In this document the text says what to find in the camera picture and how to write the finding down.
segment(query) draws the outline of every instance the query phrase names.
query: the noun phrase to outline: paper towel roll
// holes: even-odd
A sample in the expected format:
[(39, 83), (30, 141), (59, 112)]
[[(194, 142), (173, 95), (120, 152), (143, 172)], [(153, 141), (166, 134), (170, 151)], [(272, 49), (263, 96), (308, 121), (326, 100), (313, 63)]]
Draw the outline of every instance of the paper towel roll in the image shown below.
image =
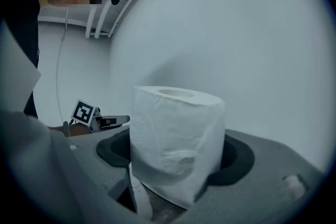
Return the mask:
[(207, 93), (135, 87), (130, 122), (133, 175), (151, 186), (172, 186), (187, 178), (206, 140), (219, 136), (223, 145), (224, 112), (224, 101)]

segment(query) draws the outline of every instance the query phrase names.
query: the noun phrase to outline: white tissue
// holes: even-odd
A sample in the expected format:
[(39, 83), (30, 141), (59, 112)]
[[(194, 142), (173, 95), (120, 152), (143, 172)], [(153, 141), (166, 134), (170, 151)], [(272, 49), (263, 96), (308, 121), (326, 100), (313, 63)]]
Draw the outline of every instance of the white tissue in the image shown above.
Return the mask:
[(130, 123), (133, 175), (149, 187), (192, 180), (190, 199), (219, 170), (225, 103), (169, 87), (135, 87)]

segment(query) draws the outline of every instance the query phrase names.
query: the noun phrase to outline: white paper roll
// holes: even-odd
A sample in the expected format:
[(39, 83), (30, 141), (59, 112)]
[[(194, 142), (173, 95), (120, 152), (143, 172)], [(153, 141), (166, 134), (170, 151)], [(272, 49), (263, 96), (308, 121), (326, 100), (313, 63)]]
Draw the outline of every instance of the white paper roll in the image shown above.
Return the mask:
[(151, 186), (172, 186), (189, 177), (202, 158), (205, 167), (198, 177), (204, 181), (221, 163), (224, 112), (224, 101), (207, 93), (135, 87), (130, 122), (133, 175)]

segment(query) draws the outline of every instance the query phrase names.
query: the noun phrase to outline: toilet paper roll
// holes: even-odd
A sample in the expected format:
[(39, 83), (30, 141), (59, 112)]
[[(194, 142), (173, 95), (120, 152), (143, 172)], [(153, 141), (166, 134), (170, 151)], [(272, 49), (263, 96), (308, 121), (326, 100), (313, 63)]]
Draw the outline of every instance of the toilet paper roll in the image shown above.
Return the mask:
[(220, 136), (224, 142), (224, 112), (224, 101), (207, 93), (135, 87), (130, 122), (133, 175), (151, 186), (172, 186), (187, 178), (199, 152), (202, 158), (211, 154), (202, 150), (207, 139)]

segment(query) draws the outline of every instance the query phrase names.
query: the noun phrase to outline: white wall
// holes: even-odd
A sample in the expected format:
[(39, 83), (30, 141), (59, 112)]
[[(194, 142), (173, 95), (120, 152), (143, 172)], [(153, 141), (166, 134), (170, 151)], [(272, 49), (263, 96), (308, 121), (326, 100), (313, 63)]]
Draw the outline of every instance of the white wall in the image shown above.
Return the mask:
[(85, 39), (85, 28), (68, 25), (61, 47), (58, 69), (59, 103), (56, 94), (56, 66), (65, 24), (39, 23), (41, 78), (34, 89), (39, 119), (48, 126), (70, 121), (77, 99), (98, 106), (109, 115), (110, 39)]
[(335, 31), (323, 0), (137, 0), (111, 43), (112, 113), (134, 85), (204, 91), (227, 128), (280, 141), (327, 171)]

